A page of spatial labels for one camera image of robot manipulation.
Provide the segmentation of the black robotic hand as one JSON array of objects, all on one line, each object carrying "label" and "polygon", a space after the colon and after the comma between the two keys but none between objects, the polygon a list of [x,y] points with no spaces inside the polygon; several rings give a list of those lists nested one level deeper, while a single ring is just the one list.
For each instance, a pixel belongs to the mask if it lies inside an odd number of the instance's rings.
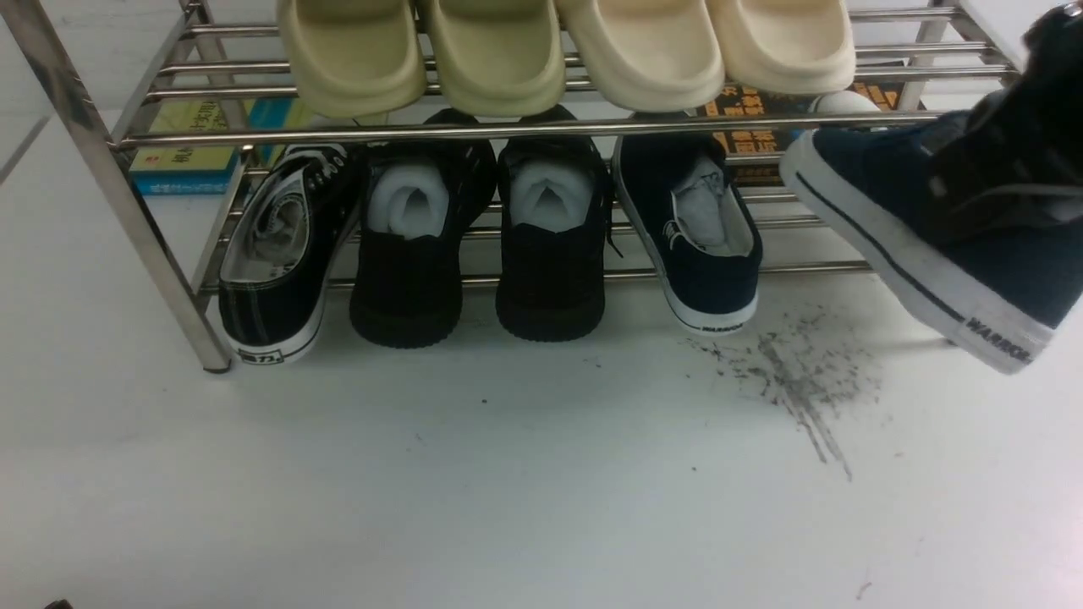
[{"label": "black robotic hand", "polygon": [[921,231],[936,245],[1080,222],[1080,4],[1046,12],[1025,46],[1019,79],[975,104],[958,135],[932,151]]}]

